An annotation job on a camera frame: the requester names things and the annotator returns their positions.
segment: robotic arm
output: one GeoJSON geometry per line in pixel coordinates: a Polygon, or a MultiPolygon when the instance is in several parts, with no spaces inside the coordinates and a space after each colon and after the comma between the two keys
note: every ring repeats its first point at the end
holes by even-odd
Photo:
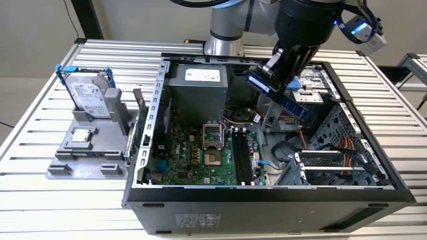
{"type": "Polygon", "coordinates": [[[282,0],[275,19],[278,43],[271,59],[258,66],[260,77],[272,85],[280,84],[280,92],[294,76],[299,75],[315,56],[320,45],[327,42],[335,24],[346,37],[363,44],[372,40],[378,31],[378,19],[362,0],[282,0]],[[359,39],[343,23],[342,13],[348,10],[366,19],[371,31],[359,39]]]}
{"type": "Polygon", "coordinates": [[[204,46],[208,55],[243,56],[243,32],[276,32],[278,43],[272,57],[258,66],[255,73],[280,95],[288,83],[300,74],[327,42],[338,25],[355,44],[368,43],[382,30],[379,20],[367,6],[367,0],[212,0],[188,2],[171,0],[191,7],[212,7],[211,39],[204,46]],[[370,27],[364,39],[348,29],[342,13],[350,11],[356,22],[370,27]]]}

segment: metal table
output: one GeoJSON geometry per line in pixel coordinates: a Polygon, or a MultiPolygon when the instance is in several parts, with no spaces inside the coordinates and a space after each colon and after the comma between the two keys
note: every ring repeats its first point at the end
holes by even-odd
{"type": "MultiPolygon", "coordinates": [[[[414,75],[418,77],[420,82],[427,85],[427,55],[426,54],[415,54],[415,53],[408,53],[404,55],[403,59],[400,60],[399,67],[407,67],[408,70],[414,73],[414,75]]],[[[419,84],[411,84],[407,83],[404,86],[408,87],[424,87],[420,86],[419,84]]]]}
{"type": "MultiPolygon", "coordinates": [[[[266,58],[271,47],[246,47],[266,58]]],[[[128,108],[132,89],[150,104],[160,53],[202,54],[200,44],[88,40],[75,44],[63,65],[114,70],[128,108]]],[[[352,233],[328,235],[167,235],[183,239],[367,239],[427,238],[427,123],[368,57],[355,51],[320,50],[354,98],[358,110],[416,198],[410,206],[352,233]]],[[[147,236],[131,210],[122,209],[124,180],[48,180],[45,171],[71,124],[73,103],[49,78],[0,147],[0,239],[132,239],[147,236]]]]}

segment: hard drive label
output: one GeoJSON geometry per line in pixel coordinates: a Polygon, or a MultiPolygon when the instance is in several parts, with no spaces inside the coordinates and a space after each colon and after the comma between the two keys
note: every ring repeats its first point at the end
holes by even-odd
{"type": "Polygon", "coordinates": [[[83,105],[83,110],[95,118],[110,117],[104,97],[99,86],[92,83],[72,83],[77,101],[83,105]]]}

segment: ram slot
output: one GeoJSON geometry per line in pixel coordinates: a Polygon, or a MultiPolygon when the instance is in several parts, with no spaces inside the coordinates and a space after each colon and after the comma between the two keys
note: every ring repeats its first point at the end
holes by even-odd
{"type": "Polygon", "coordinates": [[[238,185],[251,185],[252,166],[250,158],[250,148],[246,134],[243,132],[232,133],[232,154],[235,178],[238,185]]]}

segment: gray floor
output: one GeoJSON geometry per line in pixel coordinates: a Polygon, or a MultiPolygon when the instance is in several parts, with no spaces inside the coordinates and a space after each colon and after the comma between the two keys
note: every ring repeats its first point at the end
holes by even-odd
{"type": "MultiPolygon", "coordinates": [[[[0,77],[0,121],[16,125],[48,78],[0,77]]],[[[0,124],[0,144],[12,128],[0,124]]]]}

